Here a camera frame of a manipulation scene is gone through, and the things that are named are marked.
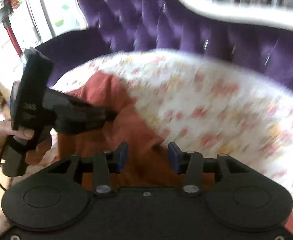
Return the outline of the person's left hand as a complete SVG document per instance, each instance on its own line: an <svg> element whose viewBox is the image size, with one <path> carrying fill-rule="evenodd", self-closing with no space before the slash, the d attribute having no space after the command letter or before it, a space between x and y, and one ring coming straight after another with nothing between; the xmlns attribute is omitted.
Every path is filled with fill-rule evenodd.
<svg viewBox="0 0 293 240"><path fill-rule="evenodd" d="M34 135L34 131L28 128L20 127L17 131L12 130L10 120L3 120L0 122L0 153L4 146L6 139L10 136L17 136L20 139L31 140ZM35 150L28 151L26 153L25 162L28 165L37 165L40 163L44 155L51 149L52 139L42 141L36 146Z"/></svg>

